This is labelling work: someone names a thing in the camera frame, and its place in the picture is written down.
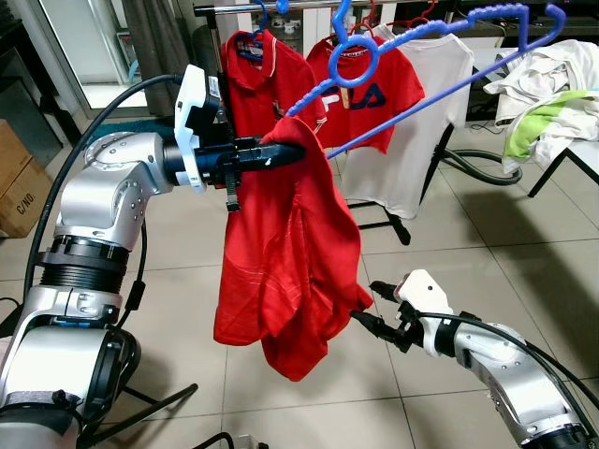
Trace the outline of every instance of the red shirt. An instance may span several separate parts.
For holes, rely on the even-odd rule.
[[[237,46],[247,40],[237,41],[236,37],[244,34],[233,35],[222,49],[238,138],[267,134],[316,85],[303,57],[268,31],[259,35],[263,43],[261,63],[239,56]],[[299,117],[314,131],[327,120],[321,101],[314,101]]]
[[[379,37],[374,40],[379,45],[384,42]],[[317,82],[329,78],[332,50],[331,44],[321,40],[308,55]],[[366,71],[370,59],[368,51],[350,49],[339,58],[339,74],[347,80],[357,78]],[[424,90],[410,61],[400,51],[388,51],[366,82],[352,89],[335,86],[321,96],[328,120],[319,129],[318,138],[324,148],[334,148],[409,109],[424,98]],[[393,126],[390,126],[360,146],[387,153],[392,135]]]
[[[262,340],[270,365],[299,381],[327,341],[373,299],[358,285],[359,230],[314,133],[285,117],[265,142],[296,143],[303,160],[241,175],[241,211],[226,224],[214,339]]]

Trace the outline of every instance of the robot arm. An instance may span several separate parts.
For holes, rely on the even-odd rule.
[[[446,294],[426,270],[412,271],[397,287],[374,282],[371,288],[383,298],[400,303],[400,327],[393,329],[382,318],[364,312],[353,312],[352,316],[403,352],[416,344],[433,357],[455,357],[489,389],[495,409],[518,445],[596,447],[597,439],[586,433],[591,429],[583,426],[573,404],[530,355],[478,326],[419,316],[420,312],[453,314]],[[478,320],[465,312],[460,316]],[[491,326],[525,342],[508,326]]]
[[[27,294],[2,363],[0,447],[84,447],[81,433],[99,426],[126,385],[139,346],[114,325],[152,196],[181,184],[199,193],[226,187],[227,208],[238,210],[242,172],[303,157],[297,146],[221,135],[217,93],[201,89],[205,82],[201,69],[188,67],[175,106],[177,144],[156,133],[117,133],[86,149],[84,170],[63,191],[53,243],[37,257],[41,280]],[[137,292],[139,301],[143,285]]]

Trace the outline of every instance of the blue plastic hanger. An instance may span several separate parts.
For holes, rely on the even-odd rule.
[[[264,5],[264,2],[262,0],[254,0],[255,3],[258,3],[261,7],[262,7],[262,14],[263,14],[263,19],[262,19],[262,23],[258,26],[258,29],[255,30],[251,35],[239,35],[238,39],[242,39],[242,38],[247,38],[249,37],[250,39],[252,39],[252,43],[258,47],[259,49],[261,49],[262,46],[262,42],[260,42],[259,40],[256,40],[257,36],[259,33],[264,33],[264,29],[266,28],[266,24],[269,21],[269,15],[266,12],[266,6]],[[261,56],[256,56],[252,53],[248,53],[247,51],[242,51],[239,52],[238,55],[242,58],[245,59],[249,59],[250,61],[257,61],[257,62],[262,62],[262,57]]]
[[[324,93],[327,89],[337,85],[341,87],[357,87],[360,84],[364,83],[368,80],[371,75],[376,70],[378,66],[378,61],[382,54],[385,54],[388,51],[391,51],[398,47],[399,45],[408,42],[413,39],[421,38],[430,33],[439,33],[441,35],[448,35],[450,33],[456,33],[458,31],[467,30],[472,28],[476,21],[487,20],[496,17],[518,17],[519,18],[519,36],[518,36],[518,51],[510,54],[509,56],[503,58],[501,61],[490,65],[478,72],[476,72],[472,77],[467,78],[450,87],[449,89],[441,92],[440,94],[434,95],[430,98],[427,98],[416,105],[412,106],[408,110],[402,112],[399,115],[387,120],[384,123],[379,124],[375,128],[367,131],[361,136],[350,140],[345,143],[334,152],[330,152],[328,158],[335,157],[336,155],[346,152],[347,150],[351,150],[360,142],[363,142],[367,138],[374,136],[375,134],[383,131],[390,126],[393,126],[395,123],[400,122],[403,119],[410,117],[411,115],[417,113],[419,110],[427,108],[428,106],[436,103],[437,101],[445,98],[446,96],[453,94],[459,89],[466,87],[468,84],[479,80],[485,77],[490,72],[497,70],[502,65],[507,64],[508,62],[518,58],[521,54],[531,51],[537,47],[541,47],[543,45],[548,44],[551,40],[553,40],[557,35],[562,31],[563,26],[565,25],[565,13],[558,7],[554,5],[547,5],[545,8],[545,13],[552,17],[555,20],[555,26],[553,29],[545,36],[536,39],[531,44],[528,43],[528,17],[529,17],[529,9],[528,7],[516,4],[516,5],[499,5],[497,7],[483,7],[476,8],[471,10],[468,13],[468,16],[465,20],[459,22],[453,22],[447,24],[443,21],[430,21],[428,23],[419,25],[418,27],[408,30],[402,35],[395,37],[388,42],[385,42],[380,47],[371,37],[365,35],[352,35],[348,36],[345,28],[343,27],[343,17],[347,13],[351,5],[351,0],[342,0],[341,4],[335,11],[331,22],[337,37],[339,38],[339,44],[333,50],[330,59],[329,59],[329,75],[330,78],[328,80],[322,81],[316,87],[314,87],[308,94],[306,94],[300,101],[298,101],[293,108],[291,108],[287,112],[287,116],[293,117],[297,115],[302,109],[304,109],[310,102],[315,100],[318,96]],[[277,9],[279,12],[283,13],[288,10],[288,0],[277,0]],[[365,47],[371,54],[371,63],[362,75],[353,79],[346,80],[345,78],[339,75],[337,71],[337,62],[339,61],[339,57],[342,53],[353,46],[361,46]]]

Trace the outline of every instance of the fila logo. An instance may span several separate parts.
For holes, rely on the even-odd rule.
[[[345,109],[365,109],[365,108],[378,108],[380,106],[384,106],[387,102],[385,95],[381,91],[381,88],[378,87],[376,82],[373,82],[366,92],[364,96],[354,101],[355,90],[353,87],[349,89],[345,89],[339,86],[333,86],[327,89],[324,93],[322,93],[322,102],[325,105],[325,111],[329,112],[329,104],[337,103],[339,100],[342,100],[343,107]]]

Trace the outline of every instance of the white cloth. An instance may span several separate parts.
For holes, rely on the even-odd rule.
[[[488,94],[501,94],[495,126],[502,127],[539,100],[595,87],[599,87],[599,48],[569,39],[527,53],[507,77],[484,89]]]
[[[547,169],[575,139],[599,140],[599,92],[555,94],[520,114],[507,128],[504,172],[531,157]]]
[[[395,37],[384,25],[373,31],[384,40]],[[412,40],[400,49],[412,63],[427,97],[472,74],[474,56],[453,35]],[[387,154],[368,147],[351,150],[342,175],[345,196],[376,201],[403,219],[415,218],[434,148],[450,123],[463,126],[468,96],[469,87],[465,87],[396,124]]]

